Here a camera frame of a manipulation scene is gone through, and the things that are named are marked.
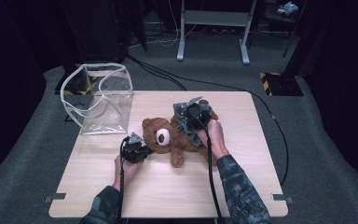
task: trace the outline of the teddy bear leg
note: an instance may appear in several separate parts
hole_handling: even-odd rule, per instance
[[[173,150],[171,152],[171,165],[175,168],[181,167],[185,159],[183,158],[182,150]]]

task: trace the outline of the human arm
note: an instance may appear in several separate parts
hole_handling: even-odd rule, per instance
[[[130,163],[124,161],[124,186],[135,176],[144,161]],[[112,186],[106,186],[92,202],[91,210],[80,220],[80,224],[113,224],[116,221],[120,198],[120,156],[115,159],[115,181]]]
[[[205,131],[196,131],[207,146]],[[269,211],[258,195],[252,182],[229,154],[225,145],[223,128],[217,120],[208,123],[212,153],[217,159],[217,168],[222,180],[228,211],[232,223],[269,223]]]

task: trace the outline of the cable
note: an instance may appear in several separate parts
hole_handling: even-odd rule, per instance
[[[128,59],[130,59],[131,61],[135,62],[135,63],[138,63],[146,72],[149,72],[150,74],[156,76],[156,77],[161,77],[161,78],[164,78],[164,79],[167,79],[173,83],[175,83],[182,91],[187,91],[186,87],[184,85],[182,85],[182,83],[180,83],[179,81],[177,81],[175,78],[173,77],[169,77],[167,76],[165,73],[165,71],[155,67],[155,66],[152,66],[148,63],[143,63],[137,59],[135,59],[134,57],[130,56],[129,53],[126,53],[126,57]]]
[[[116,221],[118,224],[122,222],[121,220],[121,211],[123,207],[123,198],[124,198],[124,159],[123,159],[123,145],[125,142],[130,139],[128,136],[123,139],[120,145],[120,197],[118,199],[118,209],[117,209],[117,217]]]
[[[242,88],[238,88],[238,87],[232,87],[232,86],[228,86],[228,85],[223,85],[223,84],[219,84],[219,83],[213,83],[213,82],[207,82],[207,81],[200,81],[200,80],[196,80],[196,79],[193,79],[193,78],[187,78],[187,77],[179,77],[177,75],[174,75],[172,73],[169,73],[169,72],[166,72],[162,69],[159,69],[151,64],[148,64],[148,63],[144,63],[144,62],[141,62],[137,59],[135,59],[134,57],[130,56],[129,53],[126,54],[126,56],[130,59],[130,60],[134,60],[135,62],[137,62],[138,64],[142,64],[143,66],[147,66],[147,67],[150,67],[152,69],[155,69],[157,70],[161,76],[164,76],[164,78],[172,78],[172,77],[176,77],[176,78],[180,78],[182,80],[187,80],[187,81],[193,81],[193,82],[199,82],[199,83],[203,83],[203,84],[209,84],[209,85],[215,85],[215,86],[219,86],[219,87],[225,87],[225,88],[231,88],[233,90],[237,90],[237,91],[246,91],[246,92],[249,92],[251,95],[253,95],[254,97],[256,97],[263,105],[264,107],[267,109],[267,111],[269,112],[269,114],[271,115],[272,119],[274,120],[275,124],[277,125],[281,135],[282,135],[282,139],[283,139],[283,142],[284,142],[284,146],[285,146],[285,151],[286,151],[286,164],[285,164],[285,171],[284,171],[284,174],[283,174],[283,178],[282,178],[282,181],[280,182],[280,185],[283,186],[285,180],[286,180],[286,177],[287,177],[287,173],[288,173],[288,170],[289,170],[289,148],[287,146],[287,141],[286,141],[286,137],[284,136],[284,133],[282,131],[282,128],[281,128],[281,125],[279,124],[279,122],[275,119],[275,117],[272,115],[272,112],[270,111],[269,107],[267,106],[266,102],[260,97],[258,96],[257,94],[255,94],[254,92],[251,92],[251,91],[247,91],[246,89],[242,89]],[[182,84],[180,84],[179,81],[175,80],[175,83],[177,85],[180,85],[180,86],[183,86]]]
[[[223,219],[222,213],[220,212],[219,202],[217,201],[217,197],[216,197],[216,190],[214,189],[213,173],[212,173],[212,141],[211,141],[211,137],[209,136],[208,127],[205,127],[199,119],[197,119],[197,121],[202,125],[203,130],[205,131],[206,136],[208,138],[207,146],[208,146],[209,183],[210,183],[210,186],[211,186],[212,197],[213,197],[213,201],[214,201],[214,206],[216,208],[219,223],[224,224],[225,220]]]
[[[202,3],[201,3],[201,11],[203,10],[204,1],[205,1],[205,0],[202,0]],[[194,28],[196,28],[196,26],[197,26],[197,24],[195,24],[195,25],[193,26],[193,28],[191,28],[191,30],[187,33],[187,35],[185,35],[185,38],[186,38],[188,35],[190,35],[190,33],[194,30]]]
[[[163,45],[162,42],[156,37],[156,40],[158,40],[158,42],[164,46],[164,47],[170,47],[172,46],[177,40],[178,40],[178,36],[179,36],[179,31],[178,31],[178,26],[176,24],[176,19],[173,15],[173,12],[172,12],[172,7],[171,7],[171,0],[168,0],[168,4],[170,5],[170,11],[171,11],[171,15],[172,15],[172,18],[173,18],[173,22],[175,23],[175,29],[176,29],[176,38],[174,40],[172,40],[172,43],[170,45]]]

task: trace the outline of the transparent plastic container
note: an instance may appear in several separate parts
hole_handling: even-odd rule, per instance
[[[118,63],[82,64],[61,87],[63,106],[80,134],[127,133],[132,99],[130,73]]]

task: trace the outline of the brown teddy bear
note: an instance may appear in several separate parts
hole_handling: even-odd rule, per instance
[[[201,100],[200,104],[208,104],[208,102]],[[218,119],[218,116],[212,112],[211,119]],[[142,127],[146,145],[158,154],[171,152],[171,165],[173,167],[183,165],[183,151],[199,152],[208,162],[208,148],[203,144],[195,145],[187,137],[185,131],[177,131],[179,125],[176,116],[172,116],[171,121],[163,118],[144,119]],[[212,164],[216,165],[215,158],[212,157],[212,159]]]

